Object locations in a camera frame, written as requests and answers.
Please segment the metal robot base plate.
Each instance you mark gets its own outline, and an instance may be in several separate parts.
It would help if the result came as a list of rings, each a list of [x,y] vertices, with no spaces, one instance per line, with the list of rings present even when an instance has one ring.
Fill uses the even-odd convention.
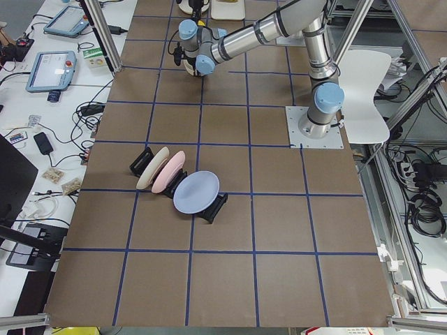
[[[313,124],[307,106],[286,106],[289,147],[292,149],[343,149],[343,140],[336,116],[329,124]]]

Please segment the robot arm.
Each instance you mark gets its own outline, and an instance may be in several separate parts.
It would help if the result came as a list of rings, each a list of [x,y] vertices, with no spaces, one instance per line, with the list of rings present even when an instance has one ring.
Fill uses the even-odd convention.
[[[203,0],[188,0],[188,5],[192,9],[191,19],[198,22],[201,19]]]
[[[312,102],[298,122],[300,132],[311,139],[325,137],[332,120],[342,108],[344,91],[338,84],[339,66],[325,42],[325,1],[288,1],[254,23],[228,33],[200,26],[202,1],[190,1],[191,19],[178,27],[180,41],[173,51],[177,66],[184,65],[193,76],[214,72],[217,65],[278,37],[302,32],[309,59]]]

